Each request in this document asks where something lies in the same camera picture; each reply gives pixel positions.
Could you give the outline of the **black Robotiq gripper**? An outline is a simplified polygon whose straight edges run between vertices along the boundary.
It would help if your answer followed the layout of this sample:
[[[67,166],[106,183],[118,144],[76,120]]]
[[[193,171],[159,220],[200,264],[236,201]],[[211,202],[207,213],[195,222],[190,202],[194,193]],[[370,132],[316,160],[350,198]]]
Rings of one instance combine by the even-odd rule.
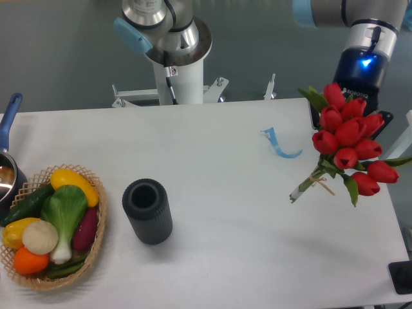
[[[378,94],[386,76],[388,59],[378,53],[368,53],[366,50],[345,50],[341,54],[333,81],[341,87],[345,97],[353,95],[366,101],[364,115],[378,110]],[[310,118],[314,130],[320,128],[320,113],[309,102]],[[393,120],[393,113],[379,111],[384,123],[375,132],[377,138]]]

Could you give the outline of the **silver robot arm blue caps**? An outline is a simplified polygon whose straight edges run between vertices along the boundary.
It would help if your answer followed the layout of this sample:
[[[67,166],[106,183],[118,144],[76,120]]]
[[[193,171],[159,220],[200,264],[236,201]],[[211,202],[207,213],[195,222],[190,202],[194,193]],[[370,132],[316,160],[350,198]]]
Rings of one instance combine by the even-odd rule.
[[[348,27],[350,33],[333,78],[344,96],[366,101],[378,115],[378,95],[393,53],[407,1],[294,1],[297,24]],[[203,60],[212,46],[207,25],[191,1],[123,1],[113,24],[118,38],[153,63],[159,101],[203,101]]]

